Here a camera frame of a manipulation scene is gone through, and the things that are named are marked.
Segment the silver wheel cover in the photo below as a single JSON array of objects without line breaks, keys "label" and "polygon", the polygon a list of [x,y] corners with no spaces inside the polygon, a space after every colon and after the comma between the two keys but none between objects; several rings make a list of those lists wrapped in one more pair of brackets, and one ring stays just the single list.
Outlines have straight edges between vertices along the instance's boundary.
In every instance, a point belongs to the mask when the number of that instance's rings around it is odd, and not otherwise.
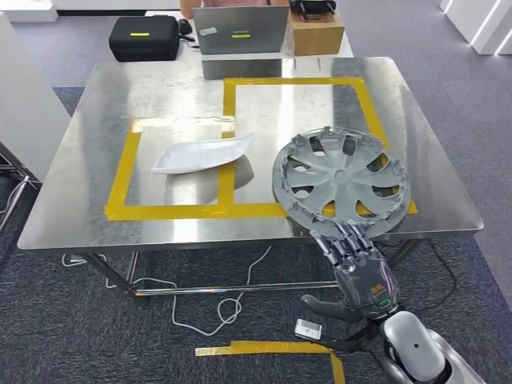
[{"label": "silver wheel cover", "polygon": [[[353,220],[374,238],[400,222],[411,201],[406,168],[379,139],[328,126],[298,134],[280,150],[273,189],[294,221],[337,238],[333,217],[322,214],[329,203],[339,221]],[[358,214],[360,204],[371,212]]]}]

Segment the white curved object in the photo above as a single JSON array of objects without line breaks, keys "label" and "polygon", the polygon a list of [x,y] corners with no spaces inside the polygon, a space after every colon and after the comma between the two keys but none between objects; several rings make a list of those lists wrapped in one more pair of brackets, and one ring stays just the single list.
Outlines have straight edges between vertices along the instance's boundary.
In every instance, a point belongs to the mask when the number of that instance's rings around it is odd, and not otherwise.
[{"label": "white curved object", "polygon": [[251,134],[240,138],[221,138],[205,142],[180,142],[160,155],[151,169],[153,174],[187,174],[233,162],[251,144]]}]

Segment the laptop logo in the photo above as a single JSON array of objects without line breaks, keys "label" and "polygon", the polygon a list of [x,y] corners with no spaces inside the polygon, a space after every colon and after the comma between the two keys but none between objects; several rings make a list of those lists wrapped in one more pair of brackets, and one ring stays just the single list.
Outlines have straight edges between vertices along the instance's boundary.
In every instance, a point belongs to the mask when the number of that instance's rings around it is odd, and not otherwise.
[{"label": "laptop logo", "polygon": [[234,30],[231,34],[231,38],[250,38],[251,34],[248,30]]}]

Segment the black bag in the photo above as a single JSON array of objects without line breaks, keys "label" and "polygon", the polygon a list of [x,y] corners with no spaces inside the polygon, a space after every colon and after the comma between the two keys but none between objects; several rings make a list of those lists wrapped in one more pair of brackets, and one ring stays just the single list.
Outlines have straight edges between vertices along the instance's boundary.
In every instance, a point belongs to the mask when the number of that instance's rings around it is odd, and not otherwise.
[{"label": "black bag", "polygon": [[336,2],[334,0],[290,0],[290,10],[295,14],[301,14],[305,20],[325,13],[334,14],[335,9]]},{"label": "black bag", "polygon": [[109,46],[118,62],[176,60],[179,31],[172,16],[119,18]]}]

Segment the silver laptop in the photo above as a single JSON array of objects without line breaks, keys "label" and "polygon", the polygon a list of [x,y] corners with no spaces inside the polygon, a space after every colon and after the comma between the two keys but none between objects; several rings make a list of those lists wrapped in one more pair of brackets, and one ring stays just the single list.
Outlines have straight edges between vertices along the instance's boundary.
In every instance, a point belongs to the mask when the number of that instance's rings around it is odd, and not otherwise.
[{"label": "silver laptop", "polygon": [[194,8],[202,54],[279,52],[288,6]]}]

